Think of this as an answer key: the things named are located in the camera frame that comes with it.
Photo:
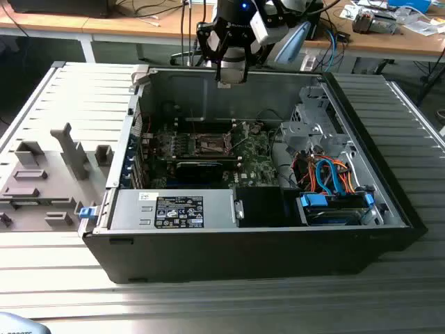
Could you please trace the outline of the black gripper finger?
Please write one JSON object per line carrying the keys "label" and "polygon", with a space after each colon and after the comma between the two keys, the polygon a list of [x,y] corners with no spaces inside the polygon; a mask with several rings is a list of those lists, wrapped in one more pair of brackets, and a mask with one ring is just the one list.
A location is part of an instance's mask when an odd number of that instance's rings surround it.
{"label": "black gripper finger", "polygon": [[[216,81],[221,79],[222,61],[229,48],[230,30],[227,21],[214,21],[212,23],[199,22],[197,25],[197,39],[202,51],[204,60],[216,64]],[[208,39],[214,32],[219,38],[216,49],[210,47]]]}
{"label": "black gripper finger", "polygon": [[257,52],[252,53],[251,44],[256,41],[253,32],[243,34],[244,38],[244,53],[245,53],[245,65],[243,70],[242,82],[245,83],[248,77],[248,70],[250,67],[261,67],[267,60],[269,54],[273,50],[273,44],[260,46]]}

